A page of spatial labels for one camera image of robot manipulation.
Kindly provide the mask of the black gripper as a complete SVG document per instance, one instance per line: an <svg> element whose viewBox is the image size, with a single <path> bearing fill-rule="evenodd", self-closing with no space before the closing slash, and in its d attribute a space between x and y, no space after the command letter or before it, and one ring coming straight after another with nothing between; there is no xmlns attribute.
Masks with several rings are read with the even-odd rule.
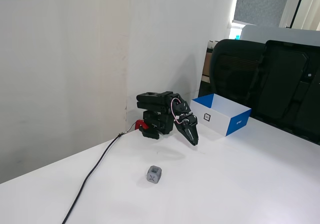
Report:
<svg viewBox="0 0 320 224"><path fill-rule="evenodd" d="M193 112L182 113L174 116L174 124L177 130L192 144L197 145L199 136L196 125L198 124L197 117Z"/></svg>

